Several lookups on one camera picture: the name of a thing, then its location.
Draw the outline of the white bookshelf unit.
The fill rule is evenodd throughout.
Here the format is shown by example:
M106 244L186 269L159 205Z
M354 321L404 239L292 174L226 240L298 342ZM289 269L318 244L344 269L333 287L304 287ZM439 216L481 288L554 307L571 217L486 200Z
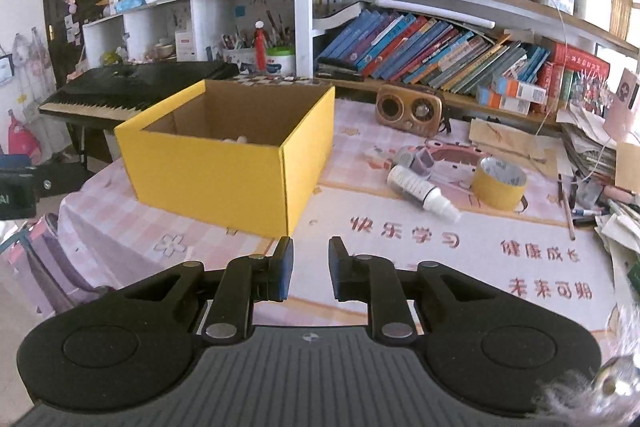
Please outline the white bookshelf unit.
M157 40L188 30L200 61L222 51L222 37L238 29L252 32L256 20L282 22L294 29L295 74L312 75L312 0L163 0L116 14L84 27L88 66L123 44L135 62Z

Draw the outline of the orange white medicine box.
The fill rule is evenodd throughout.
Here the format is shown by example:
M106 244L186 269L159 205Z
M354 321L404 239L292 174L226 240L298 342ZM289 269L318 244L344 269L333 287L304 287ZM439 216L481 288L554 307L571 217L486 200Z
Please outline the orange white medicine box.
M544 88L506 77L495 79L491 83L491 89L498 95L524 102L544 104L547 101L547 91Z

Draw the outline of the small grey pink item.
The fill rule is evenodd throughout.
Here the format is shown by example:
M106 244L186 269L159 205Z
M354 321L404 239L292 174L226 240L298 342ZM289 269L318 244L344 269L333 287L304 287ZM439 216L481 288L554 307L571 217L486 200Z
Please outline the small grey pink item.
M394 166L405 167L423 178L429 178L435 168L435 159L424 146L401 147L392 163Z

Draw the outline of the red white figurine bottle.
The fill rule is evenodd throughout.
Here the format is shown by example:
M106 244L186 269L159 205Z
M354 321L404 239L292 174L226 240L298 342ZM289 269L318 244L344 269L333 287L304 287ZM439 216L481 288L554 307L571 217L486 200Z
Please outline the red white figurine bottle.
M265 31L265 24L262 20L258 20L255 23L254 31L255 65L257 72L267 72L267 44L268 38Z

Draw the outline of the brown cardboard sheets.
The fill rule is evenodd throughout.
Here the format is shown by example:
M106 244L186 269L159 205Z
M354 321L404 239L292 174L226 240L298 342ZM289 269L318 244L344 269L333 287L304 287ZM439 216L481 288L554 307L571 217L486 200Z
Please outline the brown cardboard sheets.
M536 171L548 179L555 179L559 174L555 151L540 145L535 135L504 124L473 119L469 139L482 152Z

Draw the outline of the pink cartoon desk mat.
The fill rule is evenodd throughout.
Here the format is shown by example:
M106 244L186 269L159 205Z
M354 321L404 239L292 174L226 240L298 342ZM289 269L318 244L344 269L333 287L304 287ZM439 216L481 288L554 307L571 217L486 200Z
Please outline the pink cartoon desk mat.
M294 270L285 303L261 303L260 325L361 325L362 303L339 303L329 274L328 243L343 239L351 254L374 254L399 269L436 261L503 291L565 315L597 338L612 333L616 305L610 256L596 233L567 231L555 185L528 181L522 210L508 215L472 199L480 151L458 122L430 143L436 179L462 212L450 223L413 207L386 182L374 152L415 146L415 136L380 126L369 104L337 101L333 150L295 229ZM206 225L138 202L121 161L63 199L64 251L94 286L119 288L176 263L222 268L235 257L270 254L273 239Z

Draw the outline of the white dropper bottle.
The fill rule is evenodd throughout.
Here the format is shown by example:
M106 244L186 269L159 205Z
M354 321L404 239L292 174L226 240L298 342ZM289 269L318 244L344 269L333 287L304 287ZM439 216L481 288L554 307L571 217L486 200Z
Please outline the white dropper bottle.
M411 200L423 210L434 213L449 222L458 222L461 211L442 195L440 188L407 167L397 165L390 169L387 184L396 193Z

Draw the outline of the stack of papers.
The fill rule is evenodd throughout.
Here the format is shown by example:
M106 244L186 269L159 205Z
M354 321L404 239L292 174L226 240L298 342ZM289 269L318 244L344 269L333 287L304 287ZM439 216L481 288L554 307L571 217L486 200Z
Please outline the stack of papers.
M560 125L568 158L579 181L595 179L631 193L639 193L639 125L625 139L615 141L604 129L605 120L576 105L560 109Z

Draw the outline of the yellow tape roll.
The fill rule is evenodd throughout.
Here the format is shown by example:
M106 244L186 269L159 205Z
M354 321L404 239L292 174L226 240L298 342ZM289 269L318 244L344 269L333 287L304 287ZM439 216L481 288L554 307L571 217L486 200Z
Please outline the yellow tape roll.
M512 211L525 194L527 176L518 165L495 157L483 158L472 181L475 197L495 210Z

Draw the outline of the row of leaning books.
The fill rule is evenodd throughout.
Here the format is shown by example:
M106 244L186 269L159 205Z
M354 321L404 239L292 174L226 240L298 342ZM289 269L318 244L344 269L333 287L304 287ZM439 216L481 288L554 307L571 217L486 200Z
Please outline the row of leaning books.
M331 64L358 70L363 80L476 95L499 77L535 83L550 55L543 46L491 38L453 20L368 4L353 8L355 14L343 10L322 20L329 39L314 72L320 63Z

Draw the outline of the wooden chessboard box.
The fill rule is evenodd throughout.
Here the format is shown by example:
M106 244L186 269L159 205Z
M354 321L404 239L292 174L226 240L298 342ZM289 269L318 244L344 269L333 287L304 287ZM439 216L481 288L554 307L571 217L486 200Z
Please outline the wooden chessboard box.
M324 81L314 78L276 75L237 75L232 78L244 86L323 86Z

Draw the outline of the brown retro radio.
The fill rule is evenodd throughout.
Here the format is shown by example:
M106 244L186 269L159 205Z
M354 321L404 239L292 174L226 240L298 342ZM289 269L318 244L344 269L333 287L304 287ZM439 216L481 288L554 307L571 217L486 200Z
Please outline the brown retro radio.
M375 102L379 124L431 139L445 121L445 103L432 92L383 83Z

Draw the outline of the black stapler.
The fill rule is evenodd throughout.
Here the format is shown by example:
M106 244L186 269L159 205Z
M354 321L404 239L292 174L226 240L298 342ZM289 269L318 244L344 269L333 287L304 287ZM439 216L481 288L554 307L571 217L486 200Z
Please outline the black stapler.
M363 77L359 74L358 70L322 63L317 66L316 73L314 75L318 78L324 79L337 79L355 82L361 82L363 80Z

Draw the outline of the white green lidded jar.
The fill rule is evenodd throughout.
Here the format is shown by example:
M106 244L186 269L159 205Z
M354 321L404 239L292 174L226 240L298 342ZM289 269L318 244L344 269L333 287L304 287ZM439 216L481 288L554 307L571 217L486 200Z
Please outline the white green lidded jar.
M270 75L292 77L295 75L296 58L292 46L275 46L266 51L267 72Z

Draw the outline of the yellow cardboard box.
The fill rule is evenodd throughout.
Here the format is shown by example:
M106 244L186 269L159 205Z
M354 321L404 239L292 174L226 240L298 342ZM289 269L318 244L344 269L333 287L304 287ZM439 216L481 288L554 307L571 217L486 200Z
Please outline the yellow cardboard box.
M331 86L203 80L120 124L143 204L262 237L294 232L326 167ZM244 135L247 144L224 143Z

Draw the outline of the black electronic keyboard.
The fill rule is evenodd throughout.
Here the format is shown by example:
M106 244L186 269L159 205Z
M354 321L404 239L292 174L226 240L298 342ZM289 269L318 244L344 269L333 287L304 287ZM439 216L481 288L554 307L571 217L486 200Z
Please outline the black electronic keyboard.
M194 83L238 74L238 66L219 60L104 66L66 83L38 110L67 124L113 130Z

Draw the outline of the pink plush toy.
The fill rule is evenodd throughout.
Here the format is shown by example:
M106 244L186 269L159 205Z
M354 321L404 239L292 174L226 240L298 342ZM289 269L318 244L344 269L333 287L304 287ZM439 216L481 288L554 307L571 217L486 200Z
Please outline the pink plush toy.
M246 136L241 135L238 139L224 139L224 143L238 143L238 144L247 144L248 139Z

